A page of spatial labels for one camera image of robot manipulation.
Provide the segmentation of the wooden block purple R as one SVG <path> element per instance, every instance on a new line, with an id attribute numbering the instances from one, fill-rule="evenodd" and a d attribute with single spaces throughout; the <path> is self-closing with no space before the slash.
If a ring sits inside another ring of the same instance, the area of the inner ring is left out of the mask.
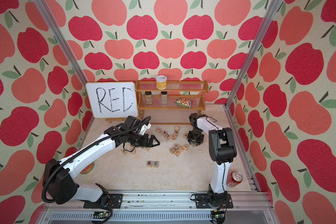
<path id="1" fill-rule="evenodd" d="M 152 167 L 153 167 L 153 162 L 152 162 L 152 161 L 147 161 L 147 162 L 146 162 L 146 166 L 147 166 L 148 168 L 152 168 Z"/>

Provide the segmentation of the wooden block teal E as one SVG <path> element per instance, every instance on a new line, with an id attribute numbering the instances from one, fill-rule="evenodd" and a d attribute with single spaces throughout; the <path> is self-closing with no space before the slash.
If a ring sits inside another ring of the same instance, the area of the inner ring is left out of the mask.
<path id="1" fill-rule="evenodd" d="M 153 167 L 158 168 L 159 167 L 159 161 L 154 161 L 153 162 Z"/>

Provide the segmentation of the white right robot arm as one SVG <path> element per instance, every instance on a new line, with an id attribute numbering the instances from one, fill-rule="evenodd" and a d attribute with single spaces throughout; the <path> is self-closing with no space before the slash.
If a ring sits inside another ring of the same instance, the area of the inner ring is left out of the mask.
<path id="1" fill-rule="evenodd" d="M 205 114 L 192 113 L 189 116 L 193 129 L 189 131 L 187 139 L 192 146 L 203 143 L 204 133 L 207 134 L 209 155 L 215 162 L 214 175 L 206 194 L 194 194 L 192 201 L 198 209 L 220 209 L 229 200 L 227 192 L 227 177 L 229 168 L 237 156 L 237 149 L 232 129 L 215 124 L 216 120 Z"/>

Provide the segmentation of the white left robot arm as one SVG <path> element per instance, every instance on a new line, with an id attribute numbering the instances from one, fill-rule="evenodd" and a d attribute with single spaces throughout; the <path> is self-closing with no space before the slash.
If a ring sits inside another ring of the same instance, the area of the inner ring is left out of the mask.
<path id="1" fill-rule="evenodd" d="M 105 153 L 125 144 L 137 147 L 155 147 L 160 144 L 154 135 L 148 135 L 151 117 L 140 120 L 128 116 L 124 123 L 112 126 L 88 146 L 57 161 L 45 165 L 41 197 L 45 203 L 64 204 L 71 200 L 83 201 L 90 206 L 106 209 L 111 205 L 108 191 L 100 184 L 79 185 L 74 178 Z"/>

